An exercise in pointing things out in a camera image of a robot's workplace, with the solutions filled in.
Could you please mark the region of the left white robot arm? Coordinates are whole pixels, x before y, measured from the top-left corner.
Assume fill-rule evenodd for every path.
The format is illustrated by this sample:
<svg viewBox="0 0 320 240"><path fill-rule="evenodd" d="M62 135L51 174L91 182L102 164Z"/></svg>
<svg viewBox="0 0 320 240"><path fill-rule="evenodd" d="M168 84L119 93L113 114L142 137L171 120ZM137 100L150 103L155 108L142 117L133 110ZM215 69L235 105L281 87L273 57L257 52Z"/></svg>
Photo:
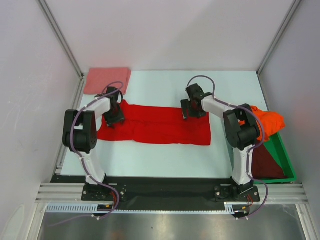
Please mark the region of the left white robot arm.
<svg viewBox="0 0 320 240"><path fill-rule="evenodd" d="M123 124L125 115L120 107L122 101L120 89L107 86L87 105L80 109L68 109L64 114L62 143L79 158L85 181L95 185L92 194L99 200L109 197L110 187L104 184L106 173L95 151L98 142L96 120L102 118L109 128Z"/></svg>

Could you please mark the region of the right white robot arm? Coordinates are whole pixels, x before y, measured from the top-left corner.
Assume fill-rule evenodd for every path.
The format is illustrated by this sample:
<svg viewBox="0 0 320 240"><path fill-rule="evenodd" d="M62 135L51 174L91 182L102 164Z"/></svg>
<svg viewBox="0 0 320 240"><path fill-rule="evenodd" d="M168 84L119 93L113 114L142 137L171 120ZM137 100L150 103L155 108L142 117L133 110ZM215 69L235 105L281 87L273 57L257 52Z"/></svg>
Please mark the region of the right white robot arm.
<svg viewBox="0 0 320 240"><path fill-rule="evenodd" d="M226 103L197 84L186 87L188 99L180 101L183 118L202 118L207 113L223 120L225 137L233 150L231 196L242 201L253 188L252 155L262 128L248 104Z"/></svg>

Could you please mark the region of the folded pink t-shirt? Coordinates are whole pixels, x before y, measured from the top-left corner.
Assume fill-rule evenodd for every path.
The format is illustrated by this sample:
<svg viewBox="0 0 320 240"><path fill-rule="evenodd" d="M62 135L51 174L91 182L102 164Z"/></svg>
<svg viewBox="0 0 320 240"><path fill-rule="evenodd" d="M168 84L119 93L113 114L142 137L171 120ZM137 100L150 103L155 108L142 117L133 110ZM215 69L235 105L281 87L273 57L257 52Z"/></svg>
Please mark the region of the folded pink t-shirt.
<svg viewBox="0 0 320 240"><path fill-rule="evenodd" d="M97 95L102 93L107 85L121 82L123 83L123 87L120 91L125 95L131 73L132 71L128 67L90 68L83 93L85 95Z"/></svg>

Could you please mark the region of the orange t-shirt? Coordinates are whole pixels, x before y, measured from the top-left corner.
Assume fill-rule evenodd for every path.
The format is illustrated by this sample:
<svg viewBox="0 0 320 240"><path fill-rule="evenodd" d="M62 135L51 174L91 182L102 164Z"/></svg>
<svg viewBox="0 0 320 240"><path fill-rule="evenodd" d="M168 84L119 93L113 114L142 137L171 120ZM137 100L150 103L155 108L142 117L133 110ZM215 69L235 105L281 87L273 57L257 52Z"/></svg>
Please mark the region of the orange t-shirt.
<svg viewBox="0 0 320 240"><path fill-rule="evenodd" d="M285 118L277 112L274 111L263 111L257 106L251 105L251 111L253 114L260 120L260 123L263 126L264 138L262 138L262 130L260 124L257 122L257 126L260 130L260 135L257 138L257 141L268 142L271 136L275 135L279 131L283 130L286 127Z"/></svg>

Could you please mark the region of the green plastic bin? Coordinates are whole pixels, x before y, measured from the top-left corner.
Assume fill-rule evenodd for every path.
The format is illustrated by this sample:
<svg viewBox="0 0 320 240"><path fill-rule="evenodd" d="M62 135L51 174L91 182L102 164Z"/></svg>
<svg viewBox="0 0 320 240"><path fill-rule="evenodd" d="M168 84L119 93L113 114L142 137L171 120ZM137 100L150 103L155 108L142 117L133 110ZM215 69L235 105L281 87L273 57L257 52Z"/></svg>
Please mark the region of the green plastic bin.
<svg viewBox="0 0 320 240"><path fill-rule="evenodd" d="M263 144L269 153L272 155L276 163L282 168L286 179L258 179L266 184L286 184L295 182L297 179L296 172L293 168L281 135L279 133L270 137L270 140Z"/></svg>

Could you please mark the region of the dark red t-shirt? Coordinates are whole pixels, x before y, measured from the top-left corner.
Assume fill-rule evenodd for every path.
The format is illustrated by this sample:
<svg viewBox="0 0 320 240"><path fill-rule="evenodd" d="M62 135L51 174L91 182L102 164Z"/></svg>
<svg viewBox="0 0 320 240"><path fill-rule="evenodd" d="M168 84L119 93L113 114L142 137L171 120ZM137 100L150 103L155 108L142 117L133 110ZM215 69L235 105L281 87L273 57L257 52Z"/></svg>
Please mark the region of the dark red t-shirt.
<svg viewBox="0 0 320 240"><path fill-rule="evenodd" d="M251 171L257 180L288 178L264 145L253 150Z"/></svg>

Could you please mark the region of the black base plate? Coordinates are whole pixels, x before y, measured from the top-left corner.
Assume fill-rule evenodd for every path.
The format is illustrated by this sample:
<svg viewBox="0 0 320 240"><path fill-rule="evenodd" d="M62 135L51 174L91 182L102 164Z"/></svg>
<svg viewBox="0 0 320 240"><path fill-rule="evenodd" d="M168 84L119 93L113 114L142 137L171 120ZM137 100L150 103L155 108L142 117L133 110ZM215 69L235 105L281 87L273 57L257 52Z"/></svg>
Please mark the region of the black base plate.
<svg viewBox="0 0 320 240"><path fill-rule="evenodd" d="M237 194L231 178L107 177L104 184L89 185L84 176L55 175L51 183L84 184L81 200L118 202L124 211L216 211L225 202L250 205L260 201L258 188Z"/></svg>

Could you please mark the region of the left aluminium side rail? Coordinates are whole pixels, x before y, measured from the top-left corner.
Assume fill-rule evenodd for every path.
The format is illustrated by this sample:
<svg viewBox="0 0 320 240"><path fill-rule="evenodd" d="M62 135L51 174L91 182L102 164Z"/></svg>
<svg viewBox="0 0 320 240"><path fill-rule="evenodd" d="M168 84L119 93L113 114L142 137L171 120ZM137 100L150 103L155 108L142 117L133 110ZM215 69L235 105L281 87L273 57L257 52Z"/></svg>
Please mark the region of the left aluminium side rail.
<svg viewBox="0 0 320 240"><path fill-rule="evenodd" d="M62 125L62 142L59 146L56 160L54 163L53 173L52 175L60 175L61 170L63 168L63 164L65 161L66 153L68 150L70 150L70 147L72 146L70 138L72 138L72 133L75 131L75 119L79 112L78 107L81 103L81 99L83 96L83 89L86 83L86 75L83 74L78 82L76 91L72 97L72 103L70 106L67 107L63 114L63 125Z"/></svg>

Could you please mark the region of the left aluminium frame post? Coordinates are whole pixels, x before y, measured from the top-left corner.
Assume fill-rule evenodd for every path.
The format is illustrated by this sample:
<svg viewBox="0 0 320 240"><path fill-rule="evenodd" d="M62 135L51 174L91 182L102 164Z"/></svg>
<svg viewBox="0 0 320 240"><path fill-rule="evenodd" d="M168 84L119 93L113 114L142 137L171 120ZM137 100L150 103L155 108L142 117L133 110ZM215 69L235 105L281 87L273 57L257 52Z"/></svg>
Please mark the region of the left aluminium frame post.
<svg viewBox="0 0 320 240"><path fill-rule="evenodd" d="M60 26L57 22L49 4L46 0L36 0L36 3L38 4L40 10L42 11L45 19L47 20L50 28L53 31L53 34L56 36L62 50L66 54L66 57L68 58L69 62L71 63L72 68L76 72L76 75L79 77L80 80L83 79L84 73L82 72L80 65L78 64L70 45L68 44Z"/></svg>

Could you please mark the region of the aluminium frame post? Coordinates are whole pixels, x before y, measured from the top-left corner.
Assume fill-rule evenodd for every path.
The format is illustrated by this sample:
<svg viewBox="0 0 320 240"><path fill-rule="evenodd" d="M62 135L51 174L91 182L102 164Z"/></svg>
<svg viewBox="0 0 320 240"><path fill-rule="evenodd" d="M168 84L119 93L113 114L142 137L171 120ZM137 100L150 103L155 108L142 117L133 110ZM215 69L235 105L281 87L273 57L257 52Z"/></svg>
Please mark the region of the aluminium frame post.
<svg viewBox="0 0 320 240"><path fill-rule="evenodd" d="M79 77L80 80L83 79L84 73L82 72L80 65L78 64L70 45L68 44L60 26L57 22L49 4L46 0L36 0L36 3L38 4L40 10L42 11L45 19L47 20L50 28L53 31L53 34L56 36L62 50L66 54L66 57L68 58L69 62L71 63L72 68L76 72L76 75Z"/></svg>
<svg viewBox="0 0 320 240"><path fill-rule="evenodd" d="M273 55L273 52L276 50L278 44L280 43L282 37L284 36L287 28L289 27L291 21L293 20L296 12L298 11L300 5L303 3L303 0L293 0L283 21L281 22L274 38L271 41L269 48L267 49L259 67L257 68L256 74L259 77L264 68L266 67L267 63L269 62L270 58Z"/></svg>

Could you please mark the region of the aluminium front rail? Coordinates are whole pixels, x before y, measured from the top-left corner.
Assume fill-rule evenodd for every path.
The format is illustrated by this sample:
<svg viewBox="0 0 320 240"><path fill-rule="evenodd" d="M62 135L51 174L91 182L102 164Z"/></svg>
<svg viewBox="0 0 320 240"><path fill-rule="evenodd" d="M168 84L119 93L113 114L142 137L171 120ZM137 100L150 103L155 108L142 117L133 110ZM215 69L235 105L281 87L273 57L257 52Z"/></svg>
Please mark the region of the aluminium front rail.
<svg viewBox="0 0 320 240"><path fill-rule="evenodd" d="M83 183L42 183L39 187L36 203L80 203ZM269 184L267 204L309 203L302 184Z"/></svg>

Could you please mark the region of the right aluminium frame post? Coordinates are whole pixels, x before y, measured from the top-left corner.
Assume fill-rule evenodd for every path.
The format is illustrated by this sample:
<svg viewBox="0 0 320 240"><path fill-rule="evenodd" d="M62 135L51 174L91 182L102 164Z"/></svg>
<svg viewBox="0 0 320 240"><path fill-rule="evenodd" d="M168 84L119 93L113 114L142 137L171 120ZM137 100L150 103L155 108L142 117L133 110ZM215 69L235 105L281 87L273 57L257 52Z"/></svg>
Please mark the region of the right aluminium frame post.
<svg viewBox="0 0 320 240"><path fill-rule="evenodd" d="M281 22L274 38L271 41L269 48L267 49L259 67L257 68L256 74L259 77L264 68L266 67L267 63L269 62L270 58L273 55L273 52L276 50L278 44L280 43L282 37L284 36L287 28L289 27L291 21L293 20L296 12L298 11L300 5L303 3L303 0L293 0L283 21Z"/></svg>

